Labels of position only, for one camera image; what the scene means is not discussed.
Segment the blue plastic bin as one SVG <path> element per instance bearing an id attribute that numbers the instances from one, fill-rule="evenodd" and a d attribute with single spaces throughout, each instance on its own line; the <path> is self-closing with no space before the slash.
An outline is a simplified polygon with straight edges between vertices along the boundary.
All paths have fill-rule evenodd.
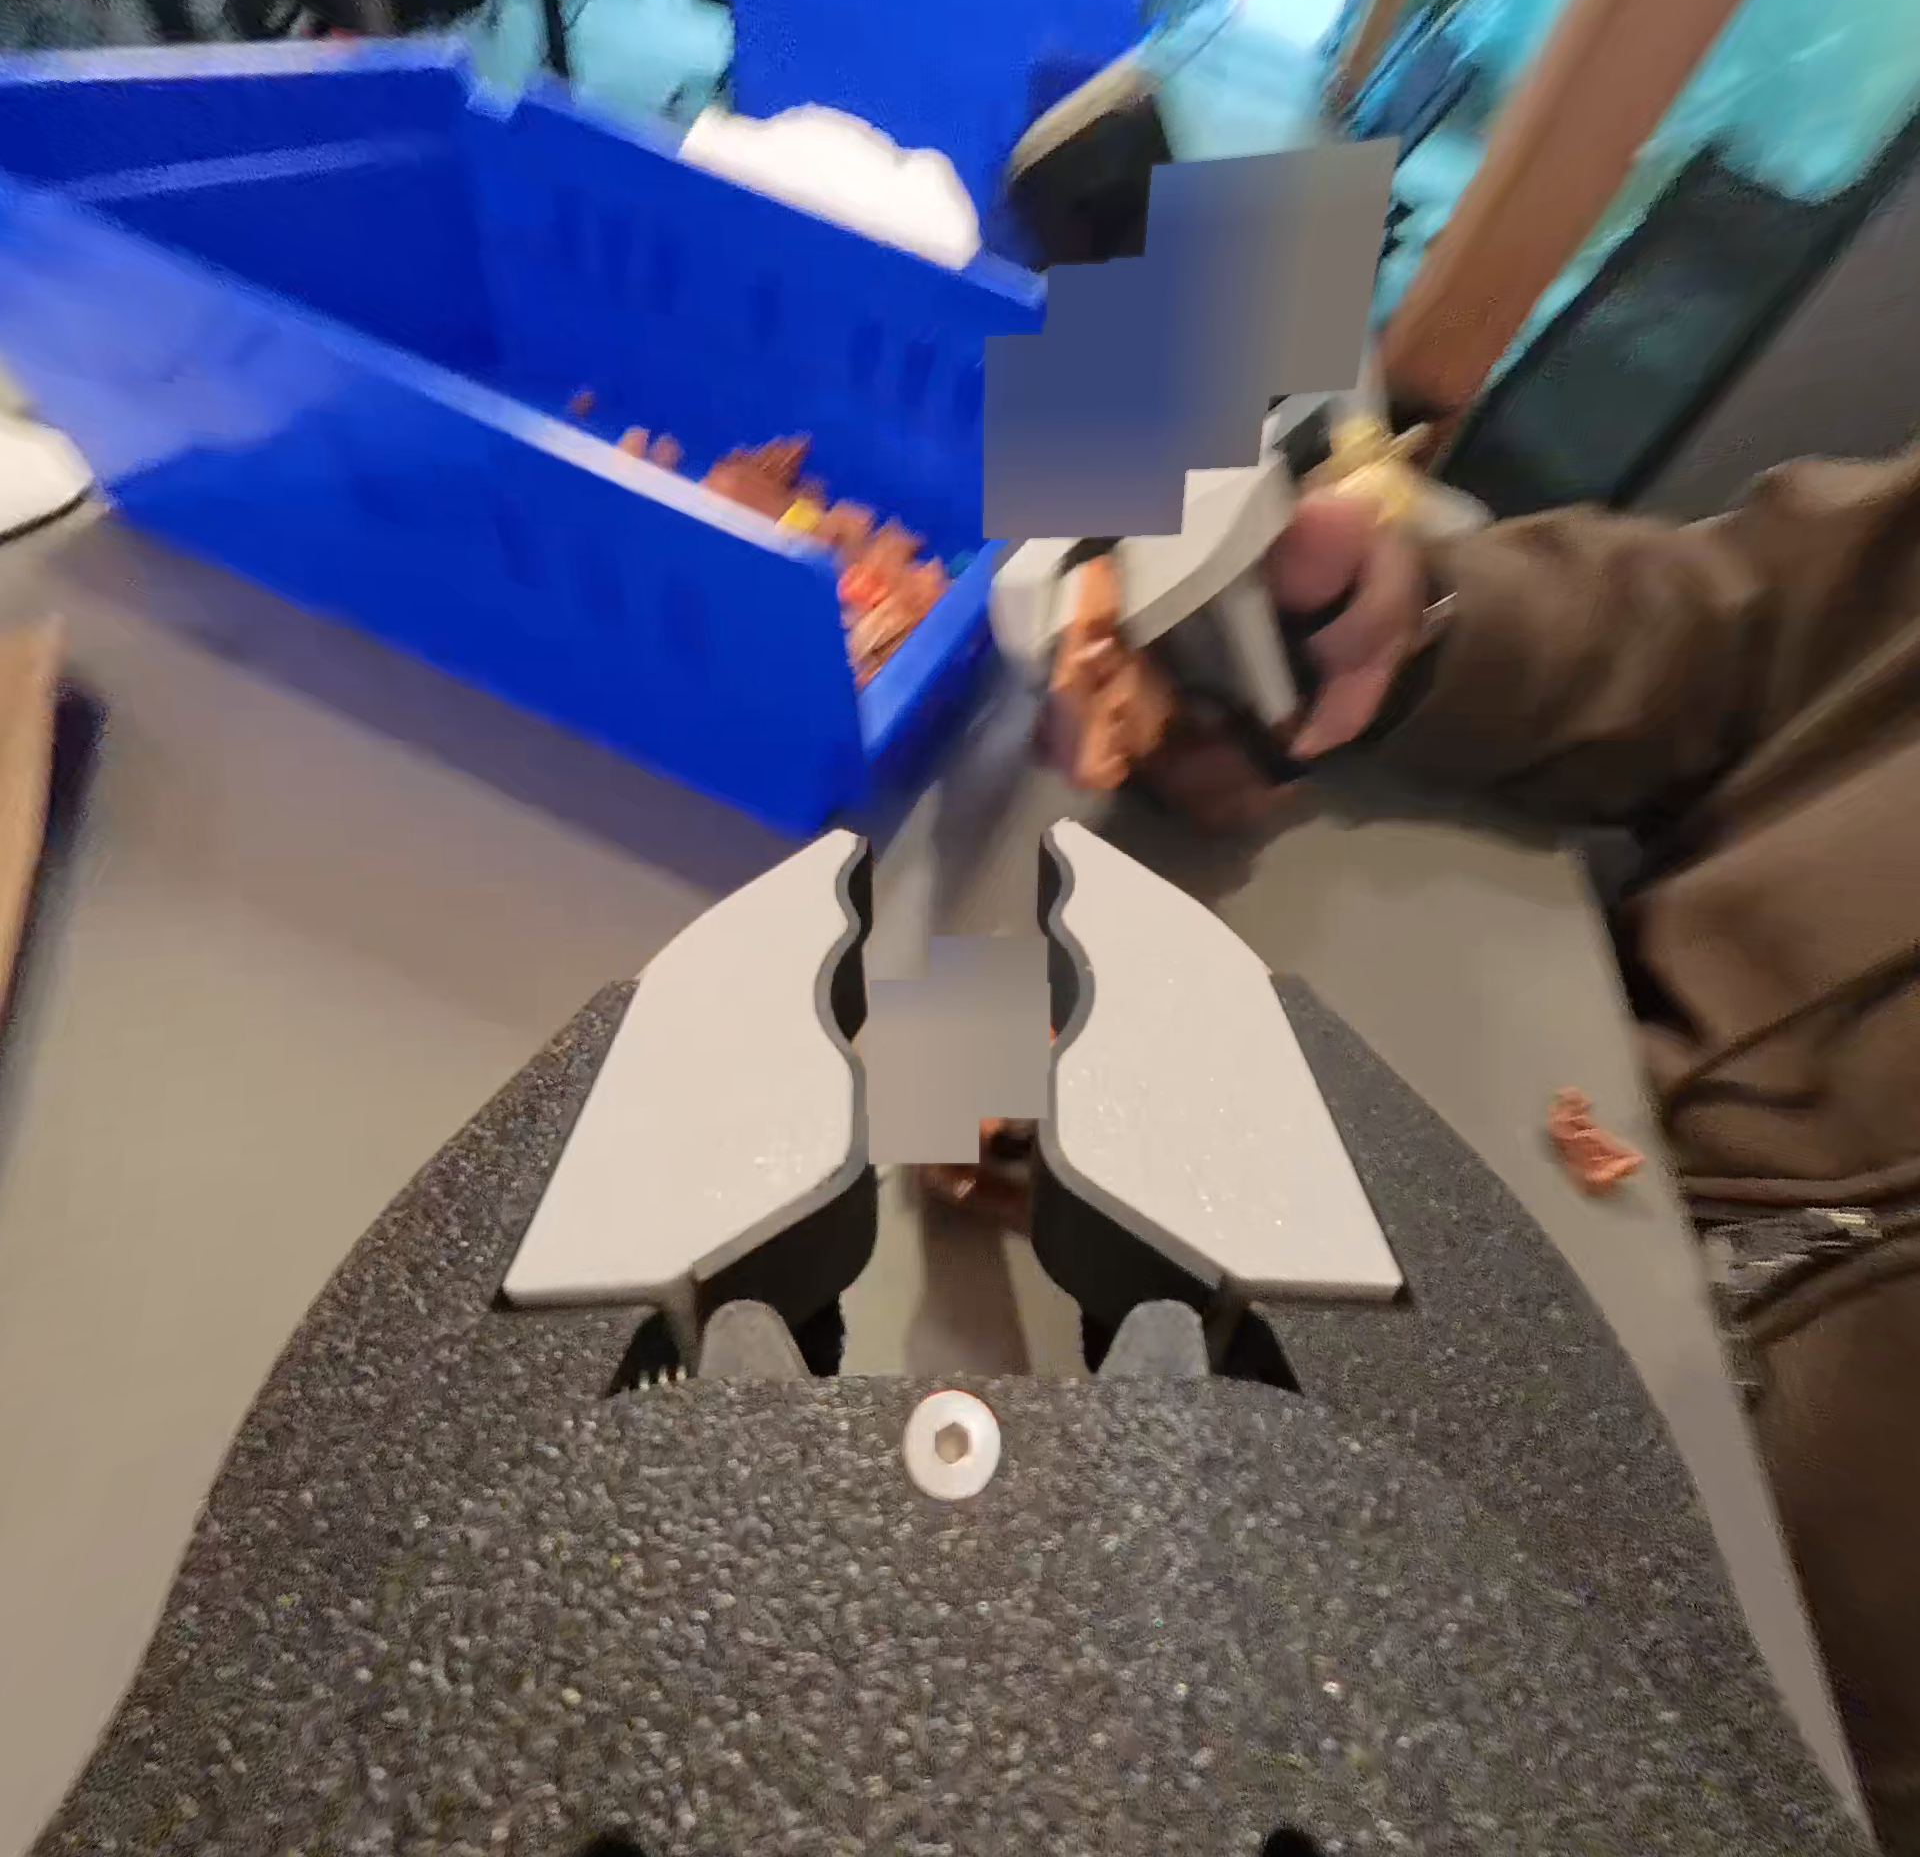
<path id="1" fill-rule="evenodd" d="M 911 777 L 989 658 L 989 340 L 950 271 L 458 46 L 5 59 L 5 358 L 129 522 L 789 834 Z M 812 440 L 952 586 L 854 685 L 827 548 L 693 475 Z"/>

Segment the white crumpled bag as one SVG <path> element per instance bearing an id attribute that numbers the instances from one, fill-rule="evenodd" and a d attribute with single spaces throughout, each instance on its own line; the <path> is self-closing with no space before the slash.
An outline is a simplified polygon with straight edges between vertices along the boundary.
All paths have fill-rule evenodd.
<path id="1" fill-rule="evenodd" d="M 708 106 L 678 158 L 944 269 L 966 269 L 984 245 L 975 198 L 944 152 L 904 147 L 827 106 L 764 118 Z"/>

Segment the person's right forearm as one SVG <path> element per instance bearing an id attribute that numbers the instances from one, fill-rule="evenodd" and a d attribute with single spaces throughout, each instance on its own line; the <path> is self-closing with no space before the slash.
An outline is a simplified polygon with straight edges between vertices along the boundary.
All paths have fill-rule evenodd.
<path id="1" fill-rule="evenodd" d="M 1799 459 L 1688 525 L 1573 507 L 1429 554 L 1452 594 L 1370 752 L 1539 821 L 1744 816 L 1917 739 L 1919 453 Z"/>

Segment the black office chair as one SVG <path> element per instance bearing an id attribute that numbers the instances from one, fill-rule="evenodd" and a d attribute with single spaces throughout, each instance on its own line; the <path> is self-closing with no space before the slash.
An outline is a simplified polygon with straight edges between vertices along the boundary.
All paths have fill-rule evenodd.
<path id="1" fill-rule="evenodd" d="M 1821 203 L 1711 139 L 1480 396 L 1445 480 L 1500 519 L 1645 500 L 1914 166 L 1917 117 Z"/>

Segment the white metal stand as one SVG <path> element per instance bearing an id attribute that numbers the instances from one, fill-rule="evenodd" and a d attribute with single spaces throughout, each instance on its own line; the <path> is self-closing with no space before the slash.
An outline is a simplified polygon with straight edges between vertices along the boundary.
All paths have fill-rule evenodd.
<path id="1" fill-rule="evenodd" d="M 95 475 L 70 438 L 29 415 L 2 411 L 5 546 L 84 508 L 95 492 Z"/>

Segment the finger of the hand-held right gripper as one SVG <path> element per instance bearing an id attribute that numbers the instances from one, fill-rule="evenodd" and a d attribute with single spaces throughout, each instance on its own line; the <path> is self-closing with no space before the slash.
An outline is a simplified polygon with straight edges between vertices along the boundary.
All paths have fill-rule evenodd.
<path id="1" fill-rule="evenodd" d="M 1083 565 L 1127 546 L 1125 537 L 1012 543 L 991 579 L 991 629 L 1003 665 L 1029 694 L 1050 689 L 1062 627 L 1077 615 Z"/>
<path id="2" fill-rule="evenodd" d="M 1234 590 L 1260 590 L 1265 560 L 1290 520 L 1292 467 L 1191 471 L 1181 529 L 1116 543 L 1116 633 L 1128 649 L 1163 642 Z"/>

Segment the pile of brown toy bricks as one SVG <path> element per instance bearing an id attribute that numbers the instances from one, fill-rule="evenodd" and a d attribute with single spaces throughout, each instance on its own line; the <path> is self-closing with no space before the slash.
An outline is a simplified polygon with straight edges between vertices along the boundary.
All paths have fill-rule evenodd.
<path id="1" fill-rule="evenodd" d="M 790 435 L 733 449 L 693 475 L 682 444 L 664 430 L 628 427 L 618 453 L 693 480 L 835 560 L 835 592 L 857 689 L 869 689 L 952 586 L 948 566 L 897 516 L 837 496 L 809 473 L 812 440 Z"/>

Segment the printed cardboard box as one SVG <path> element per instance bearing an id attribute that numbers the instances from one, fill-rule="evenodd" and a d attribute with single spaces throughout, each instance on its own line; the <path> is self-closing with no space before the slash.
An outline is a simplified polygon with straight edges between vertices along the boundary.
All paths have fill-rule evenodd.
<path id="1" fill-rule="evenodd" d="M 66 658 L 57 616 L 2 635 L 2 1001 L 29 935 L 50 815 Z"/>

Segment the stack of blue bins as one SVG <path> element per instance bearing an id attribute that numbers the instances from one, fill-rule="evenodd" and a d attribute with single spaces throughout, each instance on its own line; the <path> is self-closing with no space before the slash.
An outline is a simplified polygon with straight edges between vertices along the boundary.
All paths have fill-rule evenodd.
<path id="1" fill-rule="evenodd" d="M 733 103 L 822 106 L 994 187 L 1050 80 L 1147 30 L 1141 0 L 733 0 Z"/>

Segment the small brown toy brick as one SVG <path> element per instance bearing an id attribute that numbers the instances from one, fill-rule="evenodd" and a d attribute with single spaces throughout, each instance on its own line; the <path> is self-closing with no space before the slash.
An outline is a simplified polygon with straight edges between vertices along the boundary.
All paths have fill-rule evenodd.
<path id="1" fill-rule="evenodd" d="M 1589 1200 L 1617 1196 L 1645 1170 L 1643 1154 L 1605 1129 L 1592 1100 L 1579 1090 L 1552 1095 L 1547 1142 L 1566 1178 Z"/>

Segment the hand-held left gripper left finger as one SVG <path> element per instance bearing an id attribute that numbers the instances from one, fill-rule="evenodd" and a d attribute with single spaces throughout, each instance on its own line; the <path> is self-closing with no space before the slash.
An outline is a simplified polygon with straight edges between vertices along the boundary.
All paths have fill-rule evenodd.
<path id="1" fill-rule="evenodd" d="M 755 1303 L 799 1373 L 845 1365 L 878 1239 L 863 949 L 873 846 L 829 830 L 637 975 L 498 1290 L 516 1314 L 645 1310 L 695 1354 Z"/>

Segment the wooden pillar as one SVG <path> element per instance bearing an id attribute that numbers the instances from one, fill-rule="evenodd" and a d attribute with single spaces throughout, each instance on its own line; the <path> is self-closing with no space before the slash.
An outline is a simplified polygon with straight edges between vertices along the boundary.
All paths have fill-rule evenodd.
<path id="1" fill-rule="evenodd" d="M 1378 336 L 1440 451 L 1742 0 L 1569 0 Z"/>

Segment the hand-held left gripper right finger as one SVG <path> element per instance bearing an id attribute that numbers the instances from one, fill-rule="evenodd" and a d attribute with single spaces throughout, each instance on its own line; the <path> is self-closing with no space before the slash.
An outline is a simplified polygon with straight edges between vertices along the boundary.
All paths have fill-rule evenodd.
<path id="1" fill-rule="evenodd" d="M 1038 846 L 1050 1054 L 1032 1245 L 1090 1372 L 1169 1303 L 1204 1369 L 1300 1380 L 1265 1307 L 1393 1307 L 1407 1279 L 1268 963 L 1079 821 Z"/>

